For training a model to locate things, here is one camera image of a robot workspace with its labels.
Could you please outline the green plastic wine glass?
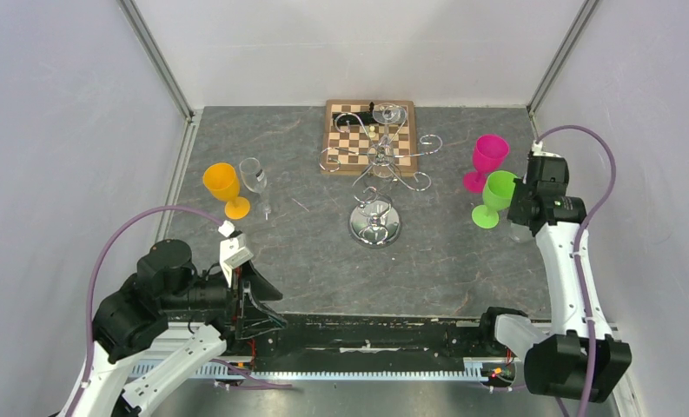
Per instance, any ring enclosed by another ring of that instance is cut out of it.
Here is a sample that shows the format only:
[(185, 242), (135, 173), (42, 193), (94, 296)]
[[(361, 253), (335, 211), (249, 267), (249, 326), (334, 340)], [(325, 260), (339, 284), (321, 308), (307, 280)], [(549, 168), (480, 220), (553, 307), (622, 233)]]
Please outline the green plastic wine glass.
[(472, 220), (480, 228), (494, 228), (500, 220), (500, 212), (507, 209), (512, 201), (517, 175), (505, 170), (497, 170), (487, 177), (482, 191), (483, 203), (472, 211)]

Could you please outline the pink plastic wine glass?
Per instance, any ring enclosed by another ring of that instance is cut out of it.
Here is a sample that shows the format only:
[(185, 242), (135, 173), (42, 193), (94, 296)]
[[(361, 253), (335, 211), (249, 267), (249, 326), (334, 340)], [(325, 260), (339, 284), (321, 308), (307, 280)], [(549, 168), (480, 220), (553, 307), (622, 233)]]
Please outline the pink plastic wine glass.
[(472, 162), (474, 169), (463, 177), (467, 191), (479, 194), (485, 187), (487, 176), (500, 167), (510, 152), (510, 145), (497, 135), (484, 135), (477, 139)]

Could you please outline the clear wine glass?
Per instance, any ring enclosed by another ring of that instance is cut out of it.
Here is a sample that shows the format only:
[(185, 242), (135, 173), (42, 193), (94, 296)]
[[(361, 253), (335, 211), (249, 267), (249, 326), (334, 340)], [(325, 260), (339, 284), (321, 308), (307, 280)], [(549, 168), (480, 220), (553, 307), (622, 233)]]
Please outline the clear wine glass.
[(272, 212), (268, 179), (261, 162), (254, 157), (247, 157), (239, 163), (239, 170), (245, 187), (252, 193), (258, 195), (261, 211), (265, 220), (268, 220)]

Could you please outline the orange plastic wine glass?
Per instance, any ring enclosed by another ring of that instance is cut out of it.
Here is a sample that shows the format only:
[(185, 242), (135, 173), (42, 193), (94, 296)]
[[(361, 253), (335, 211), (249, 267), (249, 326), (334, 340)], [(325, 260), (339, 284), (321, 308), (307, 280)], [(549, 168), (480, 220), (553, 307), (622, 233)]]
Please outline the orange plastic wine glass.
[(224, 214), (230, 220), (240, 220), (249, 213), (250, 202), (240, 196), (240, 180), (231, 164), (219, 162), (209, 166), (202, 183), (215, 199), (225, 203)]

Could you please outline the chrome wine glass rack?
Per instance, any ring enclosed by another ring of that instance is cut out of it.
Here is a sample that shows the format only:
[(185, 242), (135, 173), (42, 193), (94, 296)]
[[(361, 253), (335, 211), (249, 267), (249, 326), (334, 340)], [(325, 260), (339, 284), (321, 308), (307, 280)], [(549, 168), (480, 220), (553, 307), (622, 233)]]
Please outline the chrome wine glass rack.
[[(394, 105), (393, 101), (384, 110), (372, 112), (378, 124), (385, 126), (407, 120), (406, 110)], [(351, 175), (354, 178), (352, 188), (355, 206), (348, 217), (348, 232), (354, 241), (368, 248), (385, 248), (400, 237), (403, 229), (402, 217), (389, 195), (393, 186), (401, 184), (408, 190), (424, 192), (432, 185), (430, 176), (419, 168), (412, 177), (399, 175), (394, 165), (396, 156), (386, 151), (389, 144), (389, 138), (383, 136), (374, 146), (374, 160), (358, 176)], [(420, 159), (439, 152), (443, 141), (440, 136), (428, 134), (418, 136), (418, 144), (420, 149), (416, 155)]]

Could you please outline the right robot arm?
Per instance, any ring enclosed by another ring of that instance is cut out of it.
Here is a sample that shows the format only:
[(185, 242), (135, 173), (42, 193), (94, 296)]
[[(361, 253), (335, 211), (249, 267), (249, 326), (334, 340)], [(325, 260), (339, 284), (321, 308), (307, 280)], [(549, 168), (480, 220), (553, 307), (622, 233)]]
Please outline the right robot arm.
[(628, 343), (613, 336), (600, 307), (588, 254), (585, 203), (569, 196), (564, 158), (531, 154), (513, 179), (507, 219), (527, 227), (540, 250), (551, 302), (545, 334), (513, 308), (490, 307), (477, 341), (488, 354), (506, 348), (520, 358), (531, 394), (592, 403), (605, 401), (632, 363)]

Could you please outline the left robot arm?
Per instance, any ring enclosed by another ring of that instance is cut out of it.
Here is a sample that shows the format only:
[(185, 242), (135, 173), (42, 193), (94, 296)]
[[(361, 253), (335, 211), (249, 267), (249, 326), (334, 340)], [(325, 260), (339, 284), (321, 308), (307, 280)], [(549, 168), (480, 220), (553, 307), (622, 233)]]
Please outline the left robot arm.
[[(267, 306), (282, 293), (254, 267), (244, 235), (220, 242), (220, 272), (200, 273), (190, 246), (177, 239), (156, 243), (136, 272), (99, 305), (90, 322), (86, 375), (76, 382), (61, 416), (150, 416), (195, 371), (248, 340), (288, 323)], [(201, 314), (203, 324), (144, 376), (129, 373), (155, 339), (169, 329), (172, 307)]]

